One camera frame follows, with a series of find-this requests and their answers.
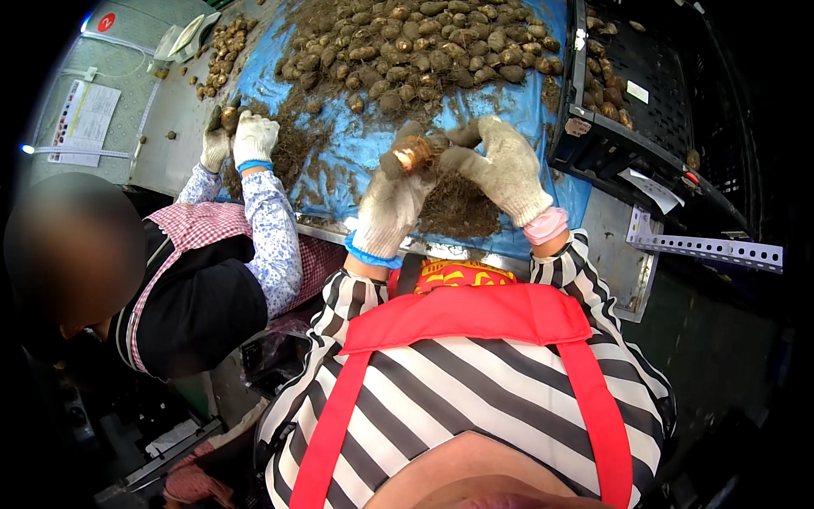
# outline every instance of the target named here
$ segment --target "white cotton glove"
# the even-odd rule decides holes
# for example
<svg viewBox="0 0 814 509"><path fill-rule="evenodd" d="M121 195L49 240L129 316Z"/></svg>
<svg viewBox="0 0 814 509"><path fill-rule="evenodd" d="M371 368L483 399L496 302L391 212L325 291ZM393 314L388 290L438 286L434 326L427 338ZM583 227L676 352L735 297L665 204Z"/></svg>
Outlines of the white cotton glove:
<svg viewBox="0 0 814 509"><path fill-rule="evenodd" d="M234 166L248 160L271 163L271 151L277 145L280 124L260 115L252 115L250 110L240 114L238 130L234 133Z"/></svg>
<svg viewBox="0 0 814 509"><path fill-rule="evenodd" d="M411 121L399 130L393 143L424 132L419 123ZM353 234L352 246L348 246L351 254L357 255L353 251L355 248L376 258L394 259L405 236L415 228L424 200L435 188L435 181L435 174L429 169L390 179L384 170L377 168L359 203L359 227Z"/></svg>
<svg viewBox="0 0 814 509"><path fill-rule="evenodd" d="M223 129L215 129L203 134L201 165L209 173L221 171L223 160L229 157L229 135Z"/></svg>
<svg viewBox="0 0 814 509"><path fill-rule="evenodd" d="M481 116L447 133L453 147L441 154L444 169L456 169L477 184L512 222L522 228L551 206L540 184L540 161L528 141L511 124ZM472 148L483 140L486 157Z"/></svg>

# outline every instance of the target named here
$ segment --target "black plastic crate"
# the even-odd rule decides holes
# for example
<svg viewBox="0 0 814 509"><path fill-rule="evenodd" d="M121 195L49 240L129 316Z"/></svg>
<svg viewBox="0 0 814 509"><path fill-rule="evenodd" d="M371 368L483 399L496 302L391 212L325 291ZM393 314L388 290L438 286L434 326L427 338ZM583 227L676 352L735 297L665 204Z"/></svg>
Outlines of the black plastic crate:
<svg viewBox="0 0 814 509"><path fill-rule="evenodd" d="M591 2L591 7L606 23L613 22L619 34L611 40L589 33L584 0L571 2L549 165L690 234L717 237L724 231L742 231L760 241L762 202L754 142L729 53L710 21L689 4L627 0L623 5ZM646 31L635 31L630 20ZM603 44L617 75L650 94L648 103L624 95L633 132L582 107L589 38ZM568 134L570 119L586 122L582 126L589 126L588 132ZM693 149L701 156L698 172L685 163ZM685 206L662 214L650 197L618 176L628 167L670 189Z"/></svg>

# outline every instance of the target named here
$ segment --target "blue plastic sheet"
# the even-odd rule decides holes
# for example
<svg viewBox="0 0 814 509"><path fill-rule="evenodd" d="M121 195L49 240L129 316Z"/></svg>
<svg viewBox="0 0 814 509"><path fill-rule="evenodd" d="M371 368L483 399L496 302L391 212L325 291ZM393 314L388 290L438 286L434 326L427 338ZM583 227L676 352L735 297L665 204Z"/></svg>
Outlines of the blue plastic sheet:
<svg viewBox="0 0 814 509"><path fill-rule="evenodd" d="M535 15L545 22L549 34L562 43L559 57L563 59L567 24L566 0L548 0L544 6L536 3L532 9ZM284 35L277 35L284 22L284 17L280 16L260 36L236 86L236 90L241 94L247 94L267 104L272 115L291 89L290 84L275 81L273 71L279 56L295 32L295 27L291 27ZM561 85L561 78L558 77L557 80ZM557 116L550 113L540 100L542 83L542 75L530 69L526 72L526 81L522 86L501 83L500 91L494 85L485 86L480 90L458 91L453 97L444 98L444 110L433 119L432 124L441 129L456 127L459 117L453 112L455 110L467 121L473 116L494 113L511 123L536 148L540 159L540 179L545 190L553 196L556 206L568 211L568 226L578 228L582 224L591 186L588 182L568 175L562 175L557 182L551 178L544 158L548 136L544 124L556 125ZM330 135L326 150L317 154L314 149L304 163L304 168L308 168L314 157L323 161L334 174L333 190L329 192L326 188L327 177L324 171L320 172L319 179L311 178L305 171L301 172L289 196L293 204L298 204L297 212L317 217L333 217L340 221L348 216L355 217L358 207L354 204L354 196L361 196L364 193L370 175L379 164L379 155L390 147L395 138L396 133L392 129L381 131L380 126L365 125L362 117L352 113L344 105L345 98L343 95L325 104L319 120L324 121L324 125L333 123L333 133ZM451 108L450 101L454 101L457 107ZM310 115L303 114L295 124L298 128L309 129L310 121ZM318 195L319 199L312 203L311 197L315 195ZM528 241L523 233L511 224L505 214L501 214L500 221L503 225L502 231L486 239L452 239L442 235L424 235L423 238L430 242L477 248L521 260L528 259Z"/></svg>

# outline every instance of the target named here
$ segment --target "striped shirt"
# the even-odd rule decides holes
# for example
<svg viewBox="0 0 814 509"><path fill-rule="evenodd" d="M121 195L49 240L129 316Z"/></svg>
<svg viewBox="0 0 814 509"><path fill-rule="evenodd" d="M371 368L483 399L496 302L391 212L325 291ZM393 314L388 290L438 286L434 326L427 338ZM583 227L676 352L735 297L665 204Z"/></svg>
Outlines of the striped shirt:
<svg viewBox="0 0 814 509"><path fill-rule="evenodd" d="M588 237L574 230L553 257L531 260L531 282L550 284L581 304L588 340L630 441L630 507L653 480L675 401L667 379L623 341L616 299L588 261ZM312 320L311 350L260 422L262 441L279 440L265 469L272 503L288 507L299 465L347 356L348 320L387 300L383 282L328 278L325 307ZM374 352L336 462L326 507L362 507L412 459L474 431L536 460L578 495L599 498L588 433L555 347L514 340L449 337Z"/></svg>

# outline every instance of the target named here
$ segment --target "red number sticker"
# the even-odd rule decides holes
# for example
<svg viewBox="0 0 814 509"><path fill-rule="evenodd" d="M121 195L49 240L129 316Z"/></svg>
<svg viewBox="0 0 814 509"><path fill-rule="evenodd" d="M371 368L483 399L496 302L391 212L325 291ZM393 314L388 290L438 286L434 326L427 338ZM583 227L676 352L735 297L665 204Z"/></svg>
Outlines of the red number sticker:
<svg viewBox="0 0 814 509"><path fill-rule="evenodd" d="M116 15L112 12L107 13L104 17L99 21L98 26L96 29L99 32L104 32L105 30L109 29L113 26L113 22L116 21Z"/></svg>

